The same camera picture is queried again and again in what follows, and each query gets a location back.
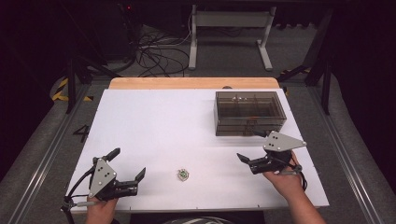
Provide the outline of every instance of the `wooden edge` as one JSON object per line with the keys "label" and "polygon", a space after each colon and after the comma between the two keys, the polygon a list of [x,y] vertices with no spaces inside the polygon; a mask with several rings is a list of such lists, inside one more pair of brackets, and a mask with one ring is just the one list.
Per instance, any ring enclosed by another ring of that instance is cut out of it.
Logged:
{"label": "wooden edge", "polygon": [[115,77],[111,90],[279,89],[273,77]]}

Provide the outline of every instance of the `white tabletop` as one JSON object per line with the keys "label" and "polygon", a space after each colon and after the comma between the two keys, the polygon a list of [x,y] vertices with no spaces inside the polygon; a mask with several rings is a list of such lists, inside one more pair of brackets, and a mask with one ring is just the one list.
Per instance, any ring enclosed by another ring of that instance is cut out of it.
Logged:
{"label": "white tabletop", "polygon": [[[118,211],[286,207],[286,201],[272,184],[262,175],[253,175],[236,156],[240,153],[251,160],[265,156],[265,139],[215,136],[216,91],[239,90],[105,90],[69,188],[91,168],[93,157],[105,156],[120,147],[120,155],[108,163],[118,173],[119,181],[134,180],[144,167],[147,171],[137,196],[120,198]],[[276,91],[287,117],[280,132],[303,140],[281,89],[249,91]],[[308,181],[306,194],[313,205],[329,205],[306,147],[293,151],[303,166]],[[182,168],[190,173],[184,182],[177,177]],[[75,194],[88,194],[88,182],[87,177]],[[74,201],[83,202],[86,198]],[[75,207],[72,211],[86,208]]]}

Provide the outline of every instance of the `white metal stand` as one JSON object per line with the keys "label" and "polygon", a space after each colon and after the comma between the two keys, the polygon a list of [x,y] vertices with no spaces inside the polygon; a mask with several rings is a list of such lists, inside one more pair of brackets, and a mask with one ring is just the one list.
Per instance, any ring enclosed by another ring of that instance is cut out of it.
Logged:
{"label": "white metal stand", "polygon": [[193,70],[197,59],[197,26],[217,26],[217,27],[265,27],[264,35],[257,44],[262,56],[265,70],[272,71],[265,48],[271,25],[274,20],[276,7],[271,7],[270,11],[261,12],[231,12],[231,11],[197,11],[196,5],[192,6],[191,13],[191,49],[189,69]]}

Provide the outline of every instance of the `hand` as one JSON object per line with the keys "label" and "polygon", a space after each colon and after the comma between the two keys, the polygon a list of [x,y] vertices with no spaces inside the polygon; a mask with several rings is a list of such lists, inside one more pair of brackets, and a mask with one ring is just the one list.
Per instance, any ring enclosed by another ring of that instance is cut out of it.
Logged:
{"label": "hand", "polygon": [[87,197],[88,202],[96,202],[96,205],[88,206],[86,224],[110,224],[116,213],[115,208],[119,199],[101,202],[97,198]]}
{"label": "hand", "polygon": [[[292,159],[290,160],[291,165],[298,164],[297,158],[294,152],[291,152]],[[276,190],[288,201],[304,194],[302,187],[302,178],[300,175],[280,175],[274,174],[274,172],[262,173],[276,188]]]}

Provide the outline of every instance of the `transparent plastic box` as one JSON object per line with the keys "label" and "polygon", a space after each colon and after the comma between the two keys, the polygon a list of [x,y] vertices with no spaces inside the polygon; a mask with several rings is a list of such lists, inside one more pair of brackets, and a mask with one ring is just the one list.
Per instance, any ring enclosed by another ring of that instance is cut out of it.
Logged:
{"label": "transparent plastic box", "polygon": [[216,136],[251,136],[280,131],[286,116],[275,91],[217,91]]}

